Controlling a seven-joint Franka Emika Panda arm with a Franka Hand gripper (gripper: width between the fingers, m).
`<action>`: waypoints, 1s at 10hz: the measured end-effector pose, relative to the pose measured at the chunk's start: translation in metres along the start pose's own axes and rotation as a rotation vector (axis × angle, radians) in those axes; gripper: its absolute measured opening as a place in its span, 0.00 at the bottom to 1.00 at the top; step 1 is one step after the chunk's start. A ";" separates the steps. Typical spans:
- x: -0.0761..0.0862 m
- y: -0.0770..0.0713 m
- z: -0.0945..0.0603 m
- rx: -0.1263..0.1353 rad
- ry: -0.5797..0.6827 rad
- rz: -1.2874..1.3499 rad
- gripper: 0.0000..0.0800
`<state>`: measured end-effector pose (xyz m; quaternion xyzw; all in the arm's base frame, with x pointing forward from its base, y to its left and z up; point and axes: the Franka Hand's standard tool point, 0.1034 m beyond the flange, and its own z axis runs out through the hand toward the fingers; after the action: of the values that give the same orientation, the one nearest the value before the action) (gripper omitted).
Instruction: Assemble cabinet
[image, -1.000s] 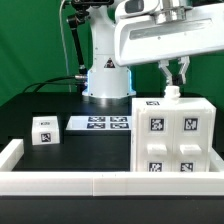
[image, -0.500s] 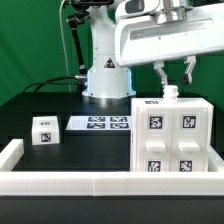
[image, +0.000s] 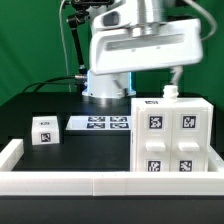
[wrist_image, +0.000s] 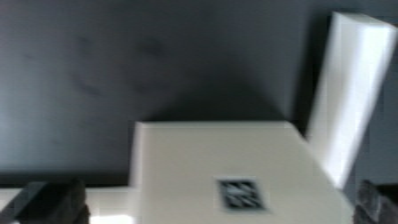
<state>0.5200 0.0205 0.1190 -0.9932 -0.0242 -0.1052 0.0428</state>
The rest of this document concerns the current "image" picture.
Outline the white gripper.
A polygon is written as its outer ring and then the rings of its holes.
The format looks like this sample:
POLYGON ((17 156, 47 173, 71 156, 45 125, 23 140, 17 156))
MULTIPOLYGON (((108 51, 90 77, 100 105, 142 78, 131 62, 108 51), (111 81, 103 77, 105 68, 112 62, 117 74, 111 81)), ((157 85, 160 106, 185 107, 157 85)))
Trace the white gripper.
POLYGON ((173 67, 163 98, 176 99, 182 66, 203 57, 200 28, 198 19, 188 19, 162 25, 157 35, 132 37, 128 29, 98 32, 91 40, 90 70, 105 75, 173 67))

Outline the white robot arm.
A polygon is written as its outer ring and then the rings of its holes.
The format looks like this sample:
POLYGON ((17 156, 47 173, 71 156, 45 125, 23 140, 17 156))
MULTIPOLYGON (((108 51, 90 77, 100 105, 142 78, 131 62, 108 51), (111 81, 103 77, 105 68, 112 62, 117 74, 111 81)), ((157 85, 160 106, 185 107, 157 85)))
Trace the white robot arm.
POLYGON ((109 9, 91 12, 87 88, 83 96, 95 101, 120 101, 135 95, 131 74, 169 68, 176 85, 185 65, 203 57, 197 18, 169 20, 166 10, 183 2, 217 30, 214 17, 194 0, 116 0, 109 9))

